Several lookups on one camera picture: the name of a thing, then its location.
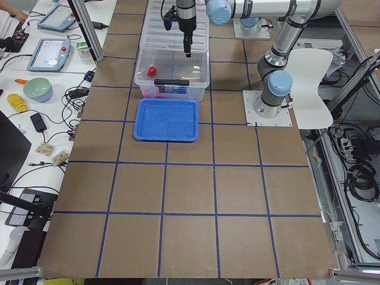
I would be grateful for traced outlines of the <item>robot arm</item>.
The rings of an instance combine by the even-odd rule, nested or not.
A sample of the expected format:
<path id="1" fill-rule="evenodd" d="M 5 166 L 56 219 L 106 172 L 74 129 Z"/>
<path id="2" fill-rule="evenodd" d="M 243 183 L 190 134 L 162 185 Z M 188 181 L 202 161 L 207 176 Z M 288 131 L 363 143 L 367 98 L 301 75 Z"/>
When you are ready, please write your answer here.
<path id="1" fill-rule="evenodd" d="M 310 19 L 335 11 L 340 1 L 206 1 L 209 21 L 217 26 L 233 18 L 280 17 L 285 20 L 271 49 L 258 61 L 264 89 L 254 108 L 263 118 L 274 118 L 292 87 L 291 76 L 284 71 L 290 51 Z"/>

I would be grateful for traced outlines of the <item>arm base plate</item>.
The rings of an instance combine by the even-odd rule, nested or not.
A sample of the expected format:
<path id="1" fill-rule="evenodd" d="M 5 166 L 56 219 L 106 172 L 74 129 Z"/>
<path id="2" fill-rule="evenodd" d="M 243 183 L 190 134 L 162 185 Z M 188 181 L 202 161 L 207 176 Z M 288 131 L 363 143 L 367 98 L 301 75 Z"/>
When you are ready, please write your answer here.
<path id="1" fill-rule="evenodd" d="M 233 19 L 237 39 L 270 40 L 269 26 L 264 18 Z"/>
<path id="2" fill-rule="evenodd" d="M 262 91 L 244 90 L 246 124 L 248 126 L 292 127 L 289 108 L 285 97 L 281 105 L 267 106 L 261 100 Z"/>

